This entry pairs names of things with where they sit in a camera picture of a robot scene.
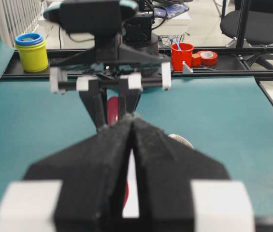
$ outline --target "blue pen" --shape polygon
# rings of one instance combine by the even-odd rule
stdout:
[[[176,45],[177,45],[177,47],[178,47],[178,50],[181,51],[181,48],[180,48],[180,46],[179,46],[179,42],[178,42],[178,41],[175,41],[175,43],[176,43]]]

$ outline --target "black cable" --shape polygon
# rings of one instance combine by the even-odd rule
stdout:
[[[152,30],[154,30],[154,29],[157,29],[158,27],[160,27],[166,21],[166,19],[167,19],[167,10],[166,10],[166,8],[164,6],[155,6],[155,5],[152,5],[152,7],[153,8],[160,8],[160,9],[165,10],[165,16],[164,16],[162,22],[159,25],[157,25],[155,28],[152,28]]]
[[[59,42],[60,42],[60,49],[61,49],[61,48],[62,48],[62,46],[61,46],[60,29],[61,29],[61,26],[59,26]]]
[[[82,43],[82,42],[87,42],[87,41],[94,40],[94,38],[92,38],[92,39],[86,39],[86,40],[75,40],[75,39],[73,39],[73,38],[71,37],[70,34],[68,34],[68,36],[69,36],[70,40],[72,40],[72,41],[74,41],[74,42],[76,42],[76,43]]]

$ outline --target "white desk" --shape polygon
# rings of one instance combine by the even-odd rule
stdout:
[[[50,7],[60,4],[62,2],[62,0],[48,0],[48,1],[52,2]],[[153,26],[154,27],[157,26],[158,24],[161,23],[161,21],[162,19],[156,18],[155,24]],[[153,30],[153,33],[155,33],[156,35],[181,35],[187,32],[190,21],[191,21],[191,18],[189,13],[185,12],[170,20],[166,20],[161,27],[157,28],[156,30]],[[58,24],[54,24],[47,21],[43,16],[40,17],[38,23],[41,27],[44,27],[44,28],[52,27],[52,30],[58,30]],[[60,30],[60,37],[61,37],[62,48],[77,49],[77,48],[90,48],[94,46],[94,41],[83,42],[83,43],[76,43],[72,41],[68,37],[65,30],[63,29]],[[71,35],[71,37],[78,41],[93,38],[93,36],[88,33],[73,34]]]

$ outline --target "tape roll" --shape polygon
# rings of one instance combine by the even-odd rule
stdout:
[[[202,65],[214,66],[218,62],[218,55],[212,51],[199,51],[197,54],[201,56]]]

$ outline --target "floor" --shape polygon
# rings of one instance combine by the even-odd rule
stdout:
[[[213,0],[194,0],[188,5],[190,6],[189,14],[192,20],[188,29],[189,36],[185,36],[185,42],[192,43],[195,46],[222,46],[230,41],[230,38],[221,33],[221,18]],[[230,3],[227,12],[234,9],[234,5]],[[47,37],[47,48],[59,48],[58,29],[55,27]],[[254,64],[252,69],[260,70],[263,68]],[[263,85],[273,99],[273,81],[263,82]]]

